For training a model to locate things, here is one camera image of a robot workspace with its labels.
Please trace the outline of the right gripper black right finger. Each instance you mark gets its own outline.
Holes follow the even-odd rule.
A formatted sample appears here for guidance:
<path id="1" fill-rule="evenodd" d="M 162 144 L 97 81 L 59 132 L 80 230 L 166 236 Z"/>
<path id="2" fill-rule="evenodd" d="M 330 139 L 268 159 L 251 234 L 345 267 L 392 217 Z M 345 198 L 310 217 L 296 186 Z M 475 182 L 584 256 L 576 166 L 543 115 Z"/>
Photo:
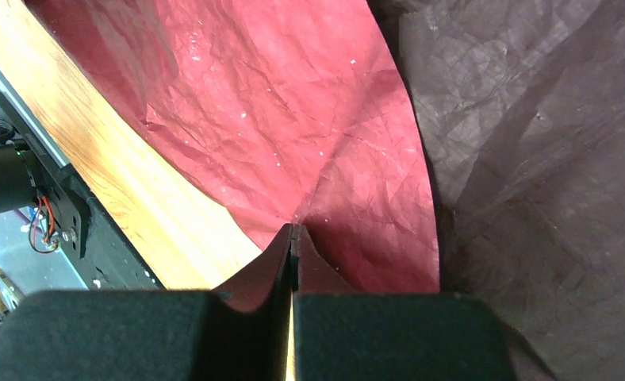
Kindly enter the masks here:
<path id="1" fill-rule="evenodd" d="M 371 294 L 350 286 L 291 229 L 299 380 L 514 380 L 500 323 L 460 294 Z"/>

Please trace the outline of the dark red wrapping paper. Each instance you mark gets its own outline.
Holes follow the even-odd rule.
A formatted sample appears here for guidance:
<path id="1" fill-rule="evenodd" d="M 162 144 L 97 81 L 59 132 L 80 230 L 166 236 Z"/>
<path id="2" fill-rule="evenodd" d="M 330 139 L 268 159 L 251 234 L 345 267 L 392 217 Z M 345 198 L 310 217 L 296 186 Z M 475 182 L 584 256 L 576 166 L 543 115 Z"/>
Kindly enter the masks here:
<path id="1" fill-rule="evenodd" d="M 30 1 L 259 247 L 460 291 L 522 379 L 625 380 L 625 1 Z"/>

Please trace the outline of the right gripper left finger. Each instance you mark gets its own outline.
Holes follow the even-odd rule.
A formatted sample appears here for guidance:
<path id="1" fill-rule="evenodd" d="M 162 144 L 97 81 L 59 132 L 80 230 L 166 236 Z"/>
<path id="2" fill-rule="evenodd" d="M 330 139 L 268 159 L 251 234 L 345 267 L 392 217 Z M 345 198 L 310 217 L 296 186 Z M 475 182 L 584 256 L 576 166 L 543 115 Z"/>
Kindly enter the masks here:
<path id="1" fill-rule="evenodd" d="M 283 380 L 292 234 L 212 290 L 31 294 L 0 326 L 0 380 Z"/>

